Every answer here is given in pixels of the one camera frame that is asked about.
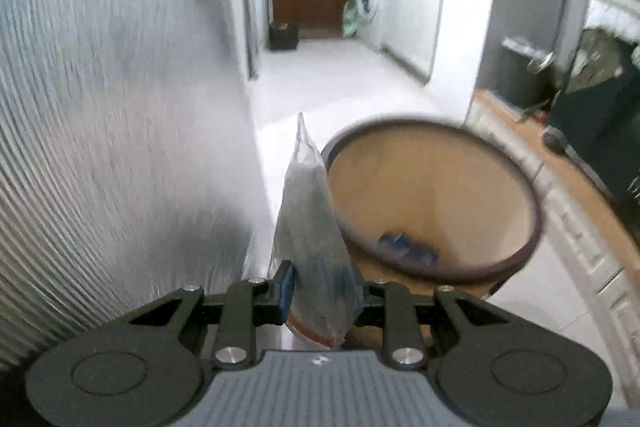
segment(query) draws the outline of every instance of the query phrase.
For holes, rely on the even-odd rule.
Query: brown bin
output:
[[[440,284],[484,295],[520,270],[543,228],[527,177],[494,146],[456,127],[416,119],[360,124],[322,151],[335,212],[366,280],[430,294]],[[434,266],[379,243],[406,232],[434,247]]]

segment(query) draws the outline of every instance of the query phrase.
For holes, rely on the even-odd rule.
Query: bin rim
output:
[[[376,118],[357,123],[347,127],[334,136],[322,149],[322,159],[326,166],[327,174],[331,169],[338,154],[354,140],[370,134],[381,128],[397,126],[427,126],[432,129],[450,132],[458,137],[472,142],[474,145],[486,150],[495,156],[513,175],[522,183],[529,192],[530,202],[533,206],[534,223],[529,238],[525,244],[516,250],[508,258],[493,264],[480,264],[473,267],[454,266],[451,264],[436,264],[426,266],[412,259],[395,259],[394,248],[377,241],[370,241],[364,237],[340,212],[334,207],[335,217],[342,231],[342,237],[347,245],[353,245],[382,262],[388,267],[397,269],[412,277],[425,279],[427,282],[449,285],[476,285],[488,282],[501,282],[519,272],[536,251],[544,230],[544,214],[542,202],[535,190],[532,181],[520,170],[520,168],[505,153],[494,145],[481,139],[481,137],[452,124],[430,120],[429,118],[412,117],[385,117]]]

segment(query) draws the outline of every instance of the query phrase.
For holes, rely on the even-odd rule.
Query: screw head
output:
[[[413,365],[422,361],[424,353],[415,347],[400,347],[391,354],[391,358],[401,365]]]
[[[246,359],[246,351],[242,347],[227,346],[216,351],[216,358],[222,363],[240,363]]]

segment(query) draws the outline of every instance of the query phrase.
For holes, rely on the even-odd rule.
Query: black box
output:
[[[269,24],[269,49],[272,52],[295,50],[300,42],[300,28],[297,24]]]

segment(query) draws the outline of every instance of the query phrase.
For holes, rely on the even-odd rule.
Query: white floor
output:
[[[345,127],[367,118],[418,114],[451,121],[411,74],[361,41],[303,41],[295,52],[265,53],[260,77],[248,89],[274,220],[299,112],[319,150]],[[614,376],[610,406],[626,407],[607,347],[548,242],[491,302],[596,352]]]

